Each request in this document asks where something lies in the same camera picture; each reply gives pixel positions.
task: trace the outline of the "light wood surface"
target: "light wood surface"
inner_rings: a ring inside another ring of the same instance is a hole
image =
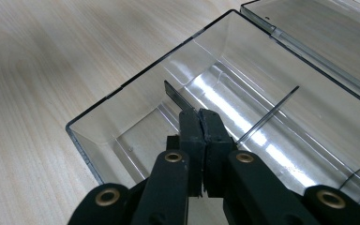
[[[0,224],[65,224],[97,185],[68,121],[245,1],[0,0]]]

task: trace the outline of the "transparent plastic box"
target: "transparent plastic box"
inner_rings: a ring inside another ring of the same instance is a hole
[[[141,182],[167,136],[178,134],[181,109],[164,81],[194,108],[217,112],[235,140],[299,85],[239,148],[259,155],[300,194],[318,184],[338,188],[360,169],[360,98],[230,10],[68,123],[100,183]],[[188,218],[226,223],[218,199],[190,198]]]

